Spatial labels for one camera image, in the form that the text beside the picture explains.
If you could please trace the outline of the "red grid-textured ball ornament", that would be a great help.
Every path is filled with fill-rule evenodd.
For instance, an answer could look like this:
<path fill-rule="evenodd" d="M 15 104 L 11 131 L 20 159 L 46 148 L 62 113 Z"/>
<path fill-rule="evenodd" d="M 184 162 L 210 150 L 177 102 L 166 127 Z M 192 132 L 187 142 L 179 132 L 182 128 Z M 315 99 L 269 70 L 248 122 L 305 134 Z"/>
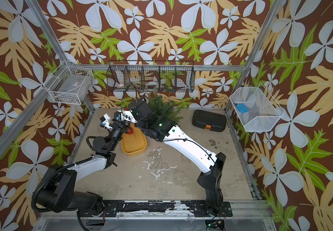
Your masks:
<path fill-rule="evenodd" d="M 128 135 L 131 135 L 131 134 L 133 134 L 133 133 L 134 133 L 133 128 L 129 128 L 129 129 L 127 129 L 127 134 L 128 134 Z"/>

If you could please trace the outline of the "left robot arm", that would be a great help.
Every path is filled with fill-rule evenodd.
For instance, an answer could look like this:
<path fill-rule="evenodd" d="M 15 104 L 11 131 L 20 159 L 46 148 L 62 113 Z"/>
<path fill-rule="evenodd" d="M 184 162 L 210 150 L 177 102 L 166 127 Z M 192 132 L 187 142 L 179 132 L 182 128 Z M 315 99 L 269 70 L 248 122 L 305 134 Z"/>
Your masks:
<path fill-rule="evenodd" d="M 80 179 L 104 170 L 114 164 L 114 150 L 130 123 L 114 119 L 106 126 L 108 135 L 88 136 L 87 145 L 94 151 L 91 157 L 76 163 L 54 164 L 44 175 L 32 195 L 31 207 L 35 212 L 87 211 L 99 215 L 103 209 L 102 196 L 91 192 L 75 191 Z"/>

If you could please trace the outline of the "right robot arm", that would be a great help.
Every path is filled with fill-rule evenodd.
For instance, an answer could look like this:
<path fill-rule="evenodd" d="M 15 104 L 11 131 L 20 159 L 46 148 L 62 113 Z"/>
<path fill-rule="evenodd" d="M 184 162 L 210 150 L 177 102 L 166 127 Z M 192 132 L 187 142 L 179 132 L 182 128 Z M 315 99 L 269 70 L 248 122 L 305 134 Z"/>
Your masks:
<path fill-rule="evenodd" d="M 197 183 L 205 190 L 205 207 L 208 213 L 214 216 L 220 213 L 223 205 L 220 180 L 225 154 L 216 154 L 204 148 L 183 132 L 175 121 L 167 115 L 157 115 L 141 99 L 131 102 L 126 110 L 118 110 L 115 118 L 135 124 L 145 136 L 173 147 L 192 161 L 201 171 Z"/>

